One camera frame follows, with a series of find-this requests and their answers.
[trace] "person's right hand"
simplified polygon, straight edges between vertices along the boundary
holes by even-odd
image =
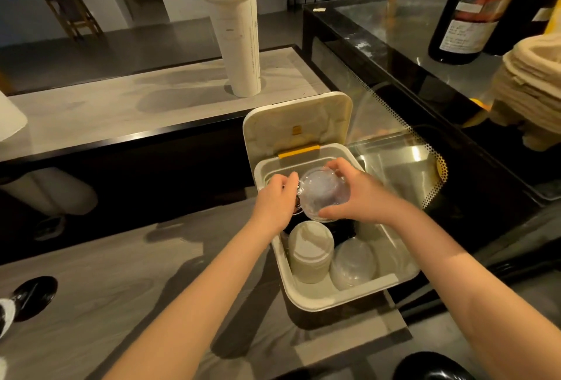
[[[322,208],[318,215],[325,219],[353,219],[361,222],[393,225],[404,200],[389,192],[368,173],[355,169],[346,159],[331,160],[325,165],[343,176],[351,188],[351,197],[340,205]]]

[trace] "wine bottle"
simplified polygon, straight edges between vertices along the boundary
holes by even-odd
[[[429,56],[447,64],[477,58],[510,0],[448,0],[429,44]]]
[[[504,55],[526,37],[543,34],[557,0],[512,0],[483,49]]]

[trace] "countertop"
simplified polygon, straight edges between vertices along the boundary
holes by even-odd
[[[11,96],[29,122],[0,142],[0,162],[138,139],[329,91],[292,47],[261,51],[260,62],[262,91],[252,98],[232,93],[221,58]]]
[[[33,277],[58,280],[51,304],[0,341],[7,380],[102,378],[242,227],[253,204],[219,206],[1,266],[0,296]],[[267,249],[196,377],[269,379],[302,367],[337,370],[411,337],[386,293],[334,312],[295,309],[285,303]]]

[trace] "paper towel roll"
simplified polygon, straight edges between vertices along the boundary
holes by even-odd
[[[26,124],[25,114],[0,92],[0,141],[9,138]]]

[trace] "person's left hand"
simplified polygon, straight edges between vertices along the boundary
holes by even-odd
[[[296,204],[298,191],[298,173],[292,172],[289,177],[275,175],[259,194],[249,221],[268,240],[279,234],[288,226]]]

